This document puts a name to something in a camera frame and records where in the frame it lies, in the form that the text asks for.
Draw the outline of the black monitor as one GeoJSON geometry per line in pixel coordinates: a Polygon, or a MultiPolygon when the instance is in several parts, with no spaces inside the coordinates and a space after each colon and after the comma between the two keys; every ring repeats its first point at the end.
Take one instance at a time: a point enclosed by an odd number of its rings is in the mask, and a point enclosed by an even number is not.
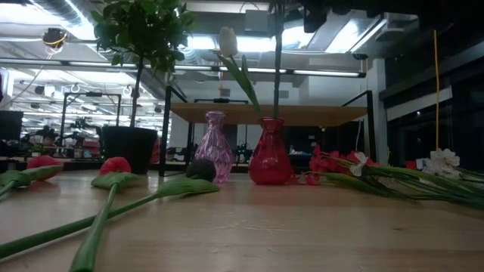
{"type": "Polygon", "coordinates": [[[23,112],[0,110],[0,140],[19,140],[23,112]]]}

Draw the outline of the grey ceiling box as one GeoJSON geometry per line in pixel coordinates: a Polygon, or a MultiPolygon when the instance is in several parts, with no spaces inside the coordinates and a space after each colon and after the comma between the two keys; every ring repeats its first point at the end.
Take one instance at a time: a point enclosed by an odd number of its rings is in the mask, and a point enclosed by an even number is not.
{"type": "Polygon", "coordinates": [[[246,10],[244,30],[246,32],[268,32],[268,12],[261,10],[246,10]]]}

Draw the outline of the red artificial tulip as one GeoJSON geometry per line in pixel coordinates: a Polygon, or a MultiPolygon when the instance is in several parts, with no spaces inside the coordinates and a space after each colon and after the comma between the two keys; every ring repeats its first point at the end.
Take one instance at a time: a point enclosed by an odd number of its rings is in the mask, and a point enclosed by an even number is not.
{"type": "Polygon", "coordinates": [[[45,192],[59,190],[49,180],[58,175],[64,164],[50,156],[31,159],[24,170],[7,170],[0,174],[0,201],[14,191],[45,192]]]}
{"type": "Polygon", "coordinates": [[[70,272],[92,272],[94,270],[98,245],[114,197],[124,188],[132,186],[138,179],[139,177],[132,173],[129,162],[123,157],[110,158],[101,166],[99,175],[92,180],[91,185],[107,190],[107,201],[96,215],[86,238],[75,254],[70,272]]]}

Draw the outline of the black horizontal bar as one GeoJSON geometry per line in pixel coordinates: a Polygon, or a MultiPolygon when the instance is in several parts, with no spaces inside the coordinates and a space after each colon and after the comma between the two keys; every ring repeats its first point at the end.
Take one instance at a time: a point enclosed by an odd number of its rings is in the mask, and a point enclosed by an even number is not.
{"type": "Polygon", "coordinates": [[[213,98],[213,99],[194,99],[194,103],[211,102],[214,104],[249,104],[248,100],[231,100],[229,98],[213,98]]]}

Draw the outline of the black metal shelf frame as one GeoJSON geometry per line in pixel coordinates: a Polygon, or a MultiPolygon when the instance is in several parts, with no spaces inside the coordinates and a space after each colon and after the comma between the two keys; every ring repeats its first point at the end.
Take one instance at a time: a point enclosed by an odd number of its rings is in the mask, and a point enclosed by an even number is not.
{"type": "MultiPolygon", "coordinates": [[[[166,97],[165,102],[163,105],[163,128],[162,134],[160,139],[160,149],[159,149],[159,165],[157,166],[158,175],[160,177],[165,175],[166,171],[166,147],[167,147],[167,140],[168,140],[168,126],[169,126],[169,117],[170,113],[172,113],[170,107],[173,104],[171,102],[171,95],[177,94],[178,92],[172,88],[166,88],[166,97]]],[[[366,107],[367,108],[367,117],[368,117],[368,127],[369,127],[369,148],[370,152],[369,155],[372,159],[376,159],[376,138],[375,138],[375,127],[374,127],[374,103],[373,103],[373,93],[370,90],[363,91],[362,93],[358,94],[351,100],[348,100],[340,107],[366,107]]],[[[193,122],[189,122],[188,126],[188,143],[187,143],[187,151],[191,151],[191,135],[192,135],[192,124],[193,122]]]]}

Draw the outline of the red glass vase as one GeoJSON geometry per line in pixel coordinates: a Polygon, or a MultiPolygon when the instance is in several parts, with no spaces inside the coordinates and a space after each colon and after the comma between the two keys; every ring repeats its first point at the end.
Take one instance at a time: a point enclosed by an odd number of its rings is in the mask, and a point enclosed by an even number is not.
{"type": "Polygon", "coordinates": [[[285,185],[293,169],[282,137],[284,120],[264,117],[260,125],[262,135],[250,160],[250,179],[257,185],[285,185]]]}

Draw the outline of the long ceiling light bar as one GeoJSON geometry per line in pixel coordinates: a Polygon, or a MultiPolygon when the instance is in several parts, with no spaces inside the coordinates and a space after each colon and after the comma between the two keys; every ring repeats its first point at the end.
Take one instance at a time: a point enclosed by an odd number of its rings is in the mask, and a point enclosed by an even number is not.
{"type": "MultiPolygon", "coordinates": [[[[137,66],[133,63],[120,65],[111,65],[105,62],[75,61],[75,60],[44,60],[44,59],[20,59],[0,57],[0,66],[12,68],[35,68],[43,66],[50,70],[59,70],[61,67],[66,70],[100,70],[104,72],[124,72],[133,73],[137,71],[137,66]]],[[[175,65],[175,71],[193,71],[193,72],[230,72],[226,66],[195,66],[195,65],[175,65]]],[[[281,75],[291,76],[321,76],[321,77],[342,77],[342,78],[364,78],[366,73],[363,72],[344,72],[330,70],[293,70],[280,69],[281,75]]]]}

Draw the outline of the white artificial tulip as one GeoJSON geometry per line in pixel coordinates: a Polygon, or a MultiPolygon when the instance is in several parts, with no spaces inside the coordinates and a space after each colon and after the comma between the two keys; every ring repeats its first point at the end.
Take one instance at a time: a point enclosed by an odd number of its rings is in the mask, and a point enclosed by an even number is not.
{"type": "Polygon", "coordinates": [[[249,77],[246,55],[241,57],[241,65],[238,66],[234,57],[238,54],[237,36],[231,27],[223,26],[219,32],[219,54],[218,59],[227,68],[235,81],[242,88],[248,99],[253,105],[259,117],[262,111],[258,102],[253,83],[249,77]]]}

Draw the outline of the potted green tree, black pot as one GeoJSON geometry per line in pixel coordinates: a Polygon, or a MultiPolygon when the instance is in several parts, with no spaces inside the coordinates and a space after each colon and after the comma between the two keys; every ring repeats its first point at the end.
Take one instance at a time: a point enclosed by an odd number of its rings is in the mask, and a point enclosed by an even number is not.
{"type": "Polygon", "coordinates": [[[178,47],[188,44],[194,18],[180,0],[112,0],[92,17],[96,49],[113,51],[113,66],[123,66],[130,55],[136,68],[130,124],[102,128],[104,151],[107,158],[122,157],[132,173],[144,175],[158,132],[135,126],[141,75],[146,64],[154,72],[175,71],[176,63],[185,58],[178,47]]]}

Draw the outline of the purple ribbed glass vase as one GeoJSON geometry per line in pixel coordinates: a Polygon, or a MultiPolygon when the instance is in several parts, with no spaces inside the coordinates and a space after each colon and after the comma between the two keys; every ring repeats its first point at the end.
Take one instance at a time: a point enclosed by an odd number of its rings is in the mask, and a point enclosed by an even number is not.
{"type": "Polygon", "coordinates": [[[195,153],[196,159],[208,159],[216,169],[214,182],[224,183],[228,180],[234,155],[225,138],[223,128],[226,113],[222,111],[207,111],[207,130],[195,153]]]}

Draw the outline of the dark-budded artificial tulip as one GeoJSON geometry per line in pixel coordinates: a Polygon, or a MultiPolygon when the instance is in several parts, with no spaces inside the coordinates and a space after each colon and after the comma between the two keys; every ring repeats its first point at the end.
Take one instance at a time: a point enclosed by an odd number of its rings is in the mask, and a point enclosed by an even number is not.
{"type": "Polygon", "coordinates": [[[161,199],[168,196],[212,193],[219,191],[219,187],[210,181],[181,177],[163,183],[158,191],[149,196],[131,202],[118,209],[112,209],[111,206],[115,195],[121,190],[134,184],[138,179],[138,175],[129,172],[109,172],[96,177],[92,181],[92,186],[106,189],[109,192],[106,204],[96,216],[91,216],[70,224],[65,224],[64,226],[2,244],[0,245],[0,259],[7,258],[11,255],[40,246],[44,243],[49,243],[87,228],[87,237],[79,247],[74,258],[74,263],[77,267],[91,267],[95,263],[98,244],[108,219],[121,215],[122,213],[128,212],[155,199],[161,199]]]}

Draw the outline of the red flower spray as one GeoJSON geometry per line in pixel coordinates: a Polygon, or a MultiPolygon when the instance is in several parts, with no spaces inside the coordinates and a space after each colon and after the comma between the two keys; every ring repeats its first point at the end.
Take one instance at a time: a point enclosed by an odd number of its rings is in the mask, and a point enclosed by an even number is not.
{"type": "Polygon", "coordinates": [[[449,202],[484,210],[484,184],[444,178],[423,172],[423,160],[413,168],[381,165],[363,152],[344,156],[315,147],[309,170],[293,179],[294,184],[318,186],[329,183],[394,199],[449,202]]]}

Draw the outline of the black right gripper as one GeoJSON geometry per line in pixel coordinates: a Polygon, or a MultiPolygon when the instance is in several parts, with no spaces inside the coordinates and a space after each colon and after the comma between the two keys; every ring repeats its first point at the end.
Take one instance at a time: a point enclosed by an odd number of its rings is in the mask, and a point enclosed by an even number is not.
{"type": "Polygon", "coordinates": [[[316,32],[326,21],[330,10],[329,0],[301,0],[305,33],[316,32]]]}

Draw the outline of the black background rig frame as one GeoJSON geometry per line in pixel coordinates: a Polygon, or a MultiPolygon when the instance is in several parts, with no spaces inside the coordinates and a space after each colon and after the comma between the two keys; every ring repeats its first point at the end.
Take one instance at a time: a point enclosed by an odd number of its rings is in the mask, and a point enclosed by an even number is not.
{"type": "Polygon", "coordinates": [[[121,95],[120,94],[103,94],[101,92],[95,92],[95,91],[87,91],[84,93],[74,93],[74,92],[66,92],[64,94],[64,102],[63,102],[63,110],[62,110],[62,116],[61,116],[61,125],[60,125],[60,137],[58,138],[58,146],[62,147],[64,145],[64,139],[66,137],[64,136],[64,126],[65,126],[65,119],[66,119],[66,114],[67,114],[67,108],[69,105],[71,105],[72,102],[74,102],[79,96],[85,95],[86,97],[103,97],[106,96],[108,98],[111,97],[117,97],[117,102],[114,104],[116,106],[116,126],[119,125],[119,115],[120,115],[120,110],[121,110],[121,95]],[[70,95],[75,95],[75,97],[68,102],[68,98],[70,95]]]}

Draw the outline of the wooden shelf board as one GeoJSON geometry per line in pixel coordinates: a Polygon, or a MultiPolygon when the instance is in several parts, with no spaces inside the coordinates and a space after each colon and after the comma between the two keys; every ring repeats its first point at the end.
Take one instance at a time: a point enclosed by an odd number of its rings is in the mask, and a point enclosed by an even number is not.
{"type": "MultiPolygon", "coordinates": [[[[231,125],[258,125],[262,117],[272,116],[272,105],[262,105],[257,113],[252,105],[247,104],[195,104],[174,103],[171,111],[187,122],[203,123],[208,111],[226,113],[225,123],[231,125]]],[[[278,116],[288,126],[334,127],[351,122],[367,115],[366,107],[331,107],[331,106],[279,106],[278,116]]]]}

